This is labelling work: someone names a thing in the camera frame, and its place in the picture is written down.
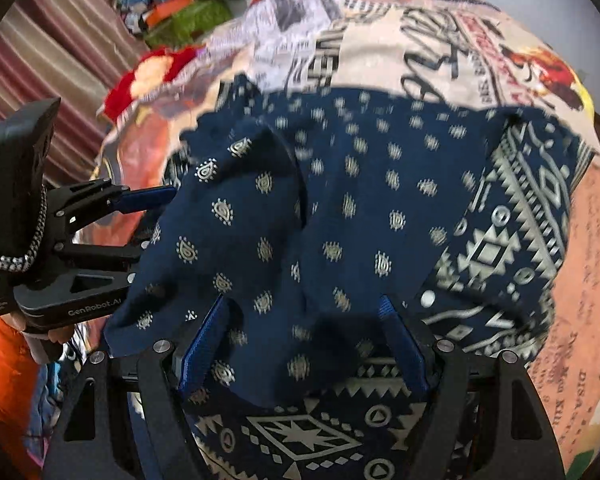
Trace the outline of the left hand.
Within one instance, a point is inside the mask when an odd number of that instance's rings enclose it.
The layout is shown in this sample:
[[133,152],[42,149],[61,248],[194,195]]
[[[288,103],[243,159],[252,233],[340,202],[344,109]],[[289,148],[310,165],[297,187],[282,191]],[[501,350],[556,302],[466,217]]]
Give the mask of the left hand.
[[54,344],[65,344],[73,334],[76,326],[68,325],[51,330],[42,330],[42,328],[31,327],[27,324],[27,319],[20,311],[14,311],[1,316],[1,319],[11,328],[19,333],[24,333],[32,336],[40,336],[42,339],[49,340]]

